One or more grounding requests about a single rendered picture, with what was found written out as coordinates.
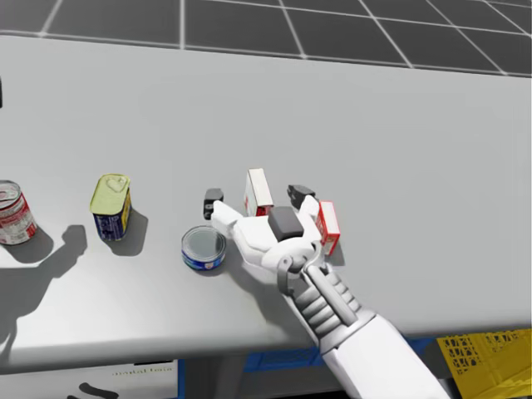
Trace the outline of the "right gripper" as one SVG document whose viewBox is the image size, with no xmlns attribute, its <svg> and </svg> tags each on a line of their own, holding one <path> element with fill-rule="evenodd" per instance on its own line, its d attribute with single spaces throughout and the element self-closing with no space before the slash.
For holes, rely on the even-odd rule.
<svg viewBox="0 0 532 399">
<path fill-rule="evenodd" d="M 224 202 L 219 188 L 206 190 L 203 200 L 204 219 L 221 234 L 231 234 L 249 273 L 260 283 L 277 286 L 281 258 L 303 256 L 307 262 L 322 261 L 322 235 L 316 225 L 319 202 L 314 191 L 304 185 L 288 185 L 287 194 L 293 207 L 288 209 L 303 227 L 303 236 L 279 241 L 268 216 L 243 217 Z"/>
</svg>

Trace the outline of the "blue box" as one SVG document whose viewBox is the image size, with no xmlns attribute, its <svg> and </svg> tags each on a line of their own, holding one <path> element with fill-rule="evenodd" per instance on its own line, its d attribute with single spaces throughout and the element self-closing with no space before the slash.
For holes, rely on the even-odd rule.
<svg viewBox="0 0 532 399">
<path fill-rule="evenodd" d="M 316 347 L 281 351 L 253 352 L 247 356 L 244 372 L 266 372 L 324 366 Z"/>
</svg>

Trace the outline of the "white box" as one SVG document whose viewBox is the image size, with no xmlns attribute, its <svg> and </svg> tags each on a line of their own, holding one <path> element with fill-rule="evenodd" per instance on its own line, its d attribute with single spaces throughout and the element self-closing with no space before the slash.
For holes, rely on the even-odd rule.
<svg viewBox="0 0 532 399">
<path fill-rule="evenodd" d="M 0 399 L 185 399 L 181 361 L 0 375 Z"/>
</svg>

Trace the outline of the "yellow box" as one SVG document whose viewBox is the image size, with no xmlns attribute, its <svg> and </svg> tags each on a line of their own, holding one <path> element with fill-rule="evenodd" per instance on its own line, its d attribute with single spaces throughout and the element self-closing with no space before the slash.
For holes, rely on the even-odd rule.
<svg viewBox="0 0 532 399">
<path fill-rule="evenodd" d="M 532 329 L 436 341 L 462 399 L 532 399 Z"/>
</svg>

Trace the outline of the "red and white carton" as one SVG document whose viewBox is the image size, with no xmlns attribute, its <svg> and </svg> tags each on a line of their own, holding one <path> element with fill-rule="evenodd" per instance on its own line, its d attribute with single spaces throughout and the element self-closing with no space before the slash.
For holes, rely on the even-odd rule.
<svg viewBox="0 0 532 399">
<path fill-rule="evenodd" d="M 247 216 L 265 216 L 273 208 L 273 199 L 262 168 L 248 169 L 244 190 L 244 208 Z"/>
</svg>

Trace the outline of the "blue flat can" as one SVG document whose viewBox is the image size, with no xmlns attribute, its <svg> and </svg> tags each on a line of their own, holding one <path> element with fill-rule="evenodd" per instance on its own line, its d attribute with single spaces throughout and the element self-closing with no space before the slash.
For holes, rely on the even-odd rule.
<svg viewBox="0 0 532 399">
<path fill-rule="evenodd" d="M 226 247 L 226 238 L 209 225 L 195 226 L 181 239 L 182 259 L 196 271 L 218 268 L 224 262 Z"/>
</svg>

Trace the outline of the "red and white can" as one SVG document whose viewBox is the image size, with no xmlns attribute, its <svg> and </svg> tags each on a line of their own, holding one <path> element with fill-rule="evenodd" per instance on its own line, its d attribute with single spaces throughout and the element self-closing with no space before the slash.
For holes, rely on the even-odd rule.
<svg viewBox="0 0 532 399">
<path fill-rule="evenodd" d="M 0 180 L 0 244 L 23 244 L 36 232 L 37 223 L 20 186 Z"/>
</svg>

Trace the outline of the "green and blue rectangular can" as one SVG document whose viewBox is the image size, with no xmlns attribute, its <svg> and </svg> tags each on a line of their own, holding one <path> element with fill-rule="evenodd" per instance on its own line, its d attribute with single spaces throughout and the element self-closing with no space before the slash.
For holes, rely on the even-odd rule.
<svg viewBox="0 0 532 399">
<path fill-rule="evenodd" d="M 102 240 L 120 241 L 126 235 L 131 212 L 130 183 L 126 175 L 105 174 L 96 184 L 90 211 Z"/>
</svg>

